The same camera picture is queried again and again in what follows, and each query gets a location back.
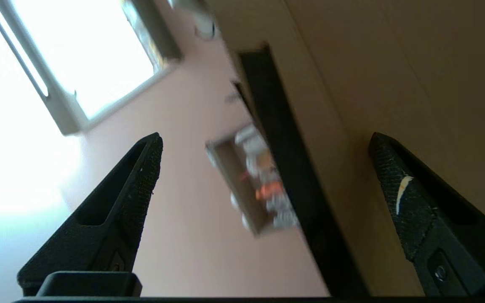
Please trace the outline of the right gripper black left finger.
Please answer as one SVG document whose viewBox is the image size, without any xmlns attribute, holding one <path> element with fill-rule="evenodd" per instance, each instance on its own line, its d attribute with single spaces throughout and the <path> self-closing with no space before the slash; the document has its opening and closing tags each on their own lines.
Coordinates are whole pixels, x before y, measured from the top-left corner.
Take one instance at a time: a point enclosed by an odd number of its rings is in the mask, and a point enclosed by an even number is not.
<svg viewBox="0 0 485 303">
<path fill-rule="evenodd" d="M 131 271 L 160 176 L 163 140 L 141 138 L 17 274 L 25 297 L 58 271 Z"/>
</svg>

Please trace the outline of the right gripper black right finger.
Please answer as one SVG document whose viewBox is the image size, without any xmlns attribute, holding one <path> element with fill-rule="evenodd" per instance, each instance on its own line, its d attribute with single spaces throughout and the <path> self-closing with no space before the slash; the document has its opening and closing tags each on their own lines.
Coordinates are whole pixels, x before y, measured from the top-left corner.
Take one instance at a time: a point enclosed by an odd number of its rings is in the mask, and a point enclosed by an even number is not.
<svg viewBox="0 0 485 303">
<path fill-rule="evenodd" d="M 428 297 L 485 297 L 485 215 L 400 142 L 369 147 L 404 255 Z"/>
</svg>

